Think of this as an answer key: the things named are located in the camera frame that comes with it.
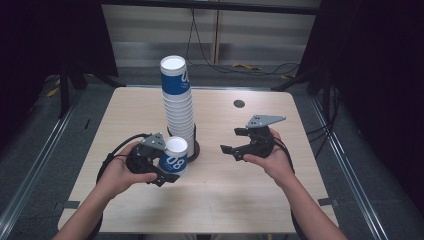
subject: cup stack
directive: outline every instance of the cup stack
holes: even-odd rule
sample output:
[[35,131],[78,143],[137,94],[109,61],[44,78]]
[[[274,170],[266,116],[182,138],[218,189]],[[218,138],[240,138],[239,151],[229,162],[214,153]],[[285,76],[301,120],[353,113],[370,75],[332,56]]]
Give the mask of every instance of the cup stack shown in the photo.
[[168,56],[160,62],[162,96],[168,119],[168,131],[187,141],[187,157],[193,156],[195,149],[195,124],[190,81],[184,58]]

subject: table top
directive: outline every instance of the table top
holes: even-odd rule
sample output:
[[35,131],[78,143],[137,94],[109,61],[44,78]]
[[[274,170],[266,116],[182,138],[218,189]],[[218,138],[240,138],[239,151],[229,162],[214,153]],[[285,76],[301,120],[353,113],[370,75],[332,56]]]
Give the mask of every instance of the table top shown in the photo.
[[[283,191],[254,164],[235,161],[220,145],[249,143],[236,136],[255,115],[287,119],[277,130],[290,151],[296,176],[316,201],[328,198],[299,113],[289,93],[248,90],[192,89],[197,126],[198,158],[175,183],[162,187],[135,184],[113,199],[104,211],[101,232],[113,233],[294,233],[290,207]],[[234,106],[235,100],[245,103]],[[87,154],[69,197],[82,202],[95,186],[107,154],[139,133],[162,132],[167,119],[161,88],[118,88]],[[331,206],[322,209],[337,223]],[[59,228],[73,214],[65,209]]]

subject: dark floor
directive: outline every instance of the dark floor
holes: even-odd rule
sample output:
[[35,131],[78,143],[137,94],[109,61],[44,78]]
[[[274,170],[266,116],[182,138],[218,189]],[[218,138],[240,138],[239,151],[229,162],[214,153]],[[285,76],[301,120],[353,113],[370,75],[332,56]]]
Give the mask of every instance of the dark floor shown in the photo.
[[[288,66],[280,71],[289,70]],[[121,68],[116,81],[130,85],[159,85],[160,72],[156,68]],[[287,80],[278,75],[249,76],[236,73],[220,73],[208,66],[189,66],[192,87],[246,87],[268,90]],[[76,105],[69,122],[54,148],[41,175],[19,217],[15,221],[8,239],[49,239],[57,232],[57,222],[62,212],[62,204],[67,201],[79,169],[90,148],[97,127],[113,93],[113,88],[87,76],[89,85],[85,91],[71,91]],[[60,94],[46,97],[53,88],[46,84],[39,100],[28,115],[25,125],[14,136],[0,156],[0,211],[7,209],[33,163],[41,152],[44,143],[54,129],[60,112]],[[298,84],[290,92],[298,107],[305,131],[321,127],[310,97],[306,94],[307,83]],[[340,140],[352,168],[364,189],[372,207],[377,213],[387,237],[373,235],[373,231],[358,205],[345,174],[328,142],[317,157],[328,194],[336,201],[334,210],[340,228],[349,239],[424,239],[422,217],[403,193],[397,181],[373,154],[367,142],[360,137],[349,112],[341,104],[334,131]],[[315,138],[322,132],[309,135]],[[316,153],[324,138],[311,143]],[[98,239],[137,239],[135,235],[101,234]],[[283,239],[275,235],[273,239]]]

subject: human hand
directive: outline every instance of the human hand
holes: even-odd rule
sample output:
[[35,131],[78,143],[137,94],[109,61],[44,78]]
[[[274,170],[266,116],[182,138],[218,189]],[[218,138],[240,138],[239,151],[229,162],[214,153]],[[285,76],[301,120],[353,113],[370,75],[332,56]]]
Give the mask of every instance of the human hand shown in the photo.
[[[275,138],[281,139],[280,134],[277,131],[272,128],[270,128],[270,131]],[[274,146],[274,149],[267,158],[245,154],[243,159],[247,162],[251,162],[262,167],[280,187],[283,187],[282,184],[287,178],[294,176],[287,155],[278,146]]]
[[126,155],[139,142],[128,144],[107,166],[96,185],[106,198],[113,199],[127,190],[134,183],[151,182],[157,178],[156,173],[134,174],[125,165]]

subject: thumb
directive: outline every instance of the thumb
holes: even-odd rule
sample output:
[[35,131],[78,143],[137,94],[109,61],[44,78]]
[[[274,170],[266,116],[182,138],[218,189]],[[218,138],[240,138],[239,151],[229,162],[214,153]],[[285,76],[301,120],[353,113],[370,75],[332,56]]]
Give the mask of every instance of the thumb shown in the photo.
[[156,173],[143,173],[143,174],[134,174],[133,175],[133,182],[134,183],[144,183],[144,182],[151,182],[157,178]]
[[245,155],[243,155],[243,159],[247,162],[250,162],[250,163],[256,164],[260,167],[263,167],[264,159],[261,158],[261,157],[258,157],[258,156],[252,155],[252,154],[245,154]]

